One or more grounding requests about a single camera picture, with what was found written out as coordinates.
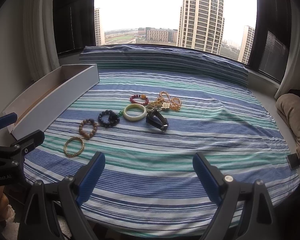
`white curtain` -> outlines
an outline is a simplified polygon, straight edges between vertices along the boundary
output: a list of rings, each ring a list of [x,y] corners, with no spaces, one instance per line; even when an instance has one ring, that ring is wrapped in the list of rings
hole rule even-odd
[[[24,0],[23,35],[34,81],[59,67],[53,32],[52,0]]]
[[[290,89],[300,89],[300,11],[291,1],[291,41],[286,72],[275,99]]]

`overcast sky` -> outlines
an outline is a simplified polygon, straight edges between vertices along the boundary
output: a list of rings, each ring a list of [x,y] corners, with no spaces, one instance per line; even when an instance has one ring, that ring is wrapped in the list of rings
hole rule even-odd
[[[154,27],[178,29],[182,0],[94,0],[105,31]],[[255,27],[257,0],[224,0],[223,39],[241,44],[245,25]]]

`open box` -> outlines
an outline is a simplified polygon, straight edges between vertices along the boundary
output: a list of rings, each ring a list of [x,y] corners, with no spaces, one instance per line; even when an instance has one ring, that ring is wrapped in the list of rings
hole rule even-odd
[[[8,126],[9,132],[19,140],[36,130],[45,131],[74,101],[98,83],[97,65],[62,65],[35,82],[3,111],[18,116],[17,122]]]

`beige cushion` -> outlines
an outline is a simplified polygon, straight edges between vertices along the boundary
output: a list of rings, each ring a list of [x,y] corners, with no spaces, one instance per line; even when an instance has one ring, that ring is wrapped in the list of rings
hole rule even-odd
[[[281,118],[295,135],[297,153],[300,157],[300,97],[294,94],[282,95],[275,106]]]

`bolt head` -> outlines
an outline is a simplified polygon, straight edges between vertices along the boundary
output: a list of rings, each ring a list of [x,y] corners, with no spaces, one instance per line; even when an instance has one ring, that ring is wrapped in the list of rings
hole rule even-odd
[[[227,182],[232,182],[232,181],[233,181],[233,177],[230,176],[230,175],[226,175],[226,176],[225,176],[225,181],[227,181]]]
[[[38,179],[34,182],[35,186],[40,186],[42,184],[42,180]]]
[[[12,164],[12,166],[18,166],[19,162],[16,161],[16,160],[13,160],[13,161],[11,162],[11,164]]]
[[[261,179],[257,179],[256,184],[261,186],[264,184],[264,182]]]
[[[66,181],[72,181],[74,179],[73,176],[65,176],[64,180]]]

